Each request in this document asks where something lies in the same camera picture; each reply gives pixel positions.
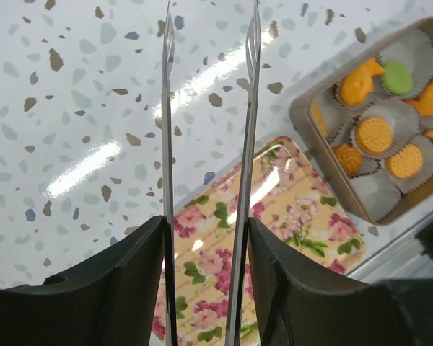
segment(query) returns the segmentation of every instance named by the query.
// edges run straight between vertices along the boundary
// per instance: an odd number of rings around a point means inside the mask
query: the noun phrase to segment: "terrazzo countertop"
[[[0,288],[41,284],[162,212],[166,6],[0,0]],[[284,134],[304,147],[290,102],[377,40],[433,15],[432,0],[260,6],[258,145]],[[252,1],[176,1],[172,15],[174,196],[182,205],[240,157]],[[432,208],[378,228],[352,217],[367,256]]]

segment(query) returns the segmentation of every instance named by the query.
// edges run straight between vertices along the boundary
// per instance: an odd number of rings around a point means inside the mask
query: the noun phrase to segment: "white paper cup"
[[[352,145],[349,136],[351,134],[351,129],[353,128],[355,122],[354,120],[348,121],[345,125],[343,125],[337,133],[337,136],[334,138],[332,142],[330,142],[330,146],[333,148],[335,146],[340,146],[343,143],[348,145]],[[375,173],[380,168],[380,164],[378,161],[371,159],[369,157],[362,157],[362,164],[359,168],[359,171],[356,174],[349,175],[349,178],[359,177],[362,175],[368,175]]]
[[[313,102],[319,107],[324,117],[327,128],[327,136],[325,138],[329,141],[337,133],[342,124],[352,118],[352,115],[340,106],[330,89],[316,96]]]
[[[420,29],[412,30],[400,37],[382,50],[377,59],[383,68],[390,61],[400,61],[411,72],[412,90],[406,94],[397,95],[397,98],[412,99],[418,96],[433,78],[432,41]]]
[[[388,176],[394,185],[404,194],[414,191],[417,187],[425,184],[431,177],[433,177],[433,143],[425,136],[416,136],[409,142],[420,149],[424,158],[424,163],[419,172],[412,178],[398,179],[390,172]]]
[[[375,221],[391,213],[401,200],[401,192],[383,169],[371,175],[350,179],[350,182]]]
[[[356,129],[364,120],[370,117],[379,117],[387,122],[393,133],[390,148],[385,152],[372,155],[364,151],[356,139]],[[420,131],[420,117],[415,108],[407,103],[396,99],[386,99],[368,107],[357,120],[357,124],[351,130],[351,142],[357,147],[362,155],[371,159],[386,159],[398,151],[418,134]]]

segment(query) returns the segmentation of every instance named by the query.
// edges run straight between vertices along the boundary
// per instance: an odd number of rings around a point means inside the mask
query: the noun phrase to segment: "green leaf print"
[[[186,297],[178,296],[176,297],[176,311],[185,311],[188,308],[188,304],[186,303]]]
[[[228,229],[230,225],[226,220],[220,220],[220,222],[218,222],[218,227],[221,229]]]
[[[258,331],[258,324],[257,322],[252,324],[244,324],[240,330],[240,338],[242,340],[249,338],[251,334]]]
[[[198,283],[203,283],[204,281],[205,281],[205,276],[197,273],[197,275],[194,275],[193,285],[197,285]]]
[[[361,249],[361,242],[360,242],[358,239],[353,238],[353,239],[350,240],[349,242],[351,243],[351,245],[353,245],[353,247],[354,247],[356,250],[360,250],[360,249]]]
[[[185,275],[186,276],[196,276],[199,274],[199,271],[197,270],[196,267],[196,263],[189,261],[189,262],[185,262],[184,264],[184,268],[185,268]]]
[[[337,199],[335,197],[321,196],[320,204],[335,207],[337,205]]]
[[[195,204],[204,205],[204,204],[206,204],[208,201],[209,201],[209,196],[207,196],[207,195],[202,195],[202,196],[197,197],[195,200],[191,200],[189,203],[187,203],[187,204],[185,205],[185,208],[187,208],[187,207],[191,207],[192,205],[195,205]]]
[[[200,332],[197,334],[197,341],[210,342],[214,338],[214,331],[209,330],[207,332]]]
[[[222,334],[223,334],[223,328],[221,327],[215,327],[215,329],[213,330],[214,336],[221,338]]]
[[[353,245],[350,241],[347,241],[346,243],[343,243],[340,245],[337,249],[338,254],[349,254],[353,249]]]

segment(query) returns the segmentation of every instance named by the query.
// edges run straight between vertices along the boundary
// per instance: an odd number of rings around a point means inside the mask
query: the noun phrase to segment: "pink flower print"
[[[295,205],[297,206],[297,209],[307,210],[313,215],[318,212],[317,196],[304,196],[296,198]]]
[[[223,299],[220,303],[210,303],[209,309],[215,311],[218,314],[218,318],[226,318],[228,317],[228,300]]]
[[[250,265],[245,266],[245,282],[247,286],[245,292],[252,298],[252,300],[254,300],[255,297],[253,295],[252,272],[250,271]]]
[[[165,338],[165,326],[160,321],[160,318],[154,316],[152,318],[152,332],[156,334],[156,336],[163,341]]]
[[[237,201],[239,200],[239,195],[234,196],[227,204],[228,215],[237,211]]]
[[[218,249],[215,250],[215,253],[218,254],[225,262],[232,259],[231,251],[228,249],[223,249],[219,247]]]
[[[199,259],[199,267],[206,275],[215,275],[222,270],[223,259],[218,254],[204,252]]]
[[[193,312],[195,314],[197,314],[198,312],[208,309],[209,308],[209,303],[207,303],[207,301],[203,300],[203,301],[198,301],[196,306],[194,306]]]
[[[192,325],[199,329],[208,329],[216,326],[217,322],[218,313],[210,309],[204,309],[194,314]]]
[[[332,235],[329,238],[331,241],[345,241],[357,233],[357,230],[352,225],[347,225],[342,221],[335,222],[331,230]]]
[[[250,209],[250,215],[254,218],[260,219],[263,211],[265,211],[265,205],[260,201],[255,203]]]
[[[292,223],[295,229],[299,229],[313,220],[313,215],[308,210],[295,210],[292,208],[290,213],[292,214]]]
[[[167,301],[165,298],[165,291],[161,289],[157,294],[156,309],[154,310],[154,314],[159,317],[163,317],[165,316],[166,308],[167,308]]]
[[[296,228],[290,215],[274,216],[270,225],[271,231],[282,241],[291,239]]]
[[[183,227],[175,220],[175,232],[178,232],[180,238],[189,238],[191,234],[195,234],[197,229],[195,227]]]
[[[334,259],[331,265],[328,266],[328,269],[337,272],[338,274],[345,274],[346,268],[342,265],[337,259]]]
[[[230,286],[231,286],[231,264],[229,264],[229,268],[219,272],[216,275],[215,288],[220,292],[223,292],[225,295],[227,295],[229,293]]]
[[[207,217],[201,213],[201,209],[197,205],[186,208],[177,216],[177,222],[184,228],[196,227],[199,222],[206,219]]]
[[[333,231],[329,238],[331,241],[344,241],[358,233],[356,226],[349,218],[342,218],[337,213],[331,215],[328,225]]]

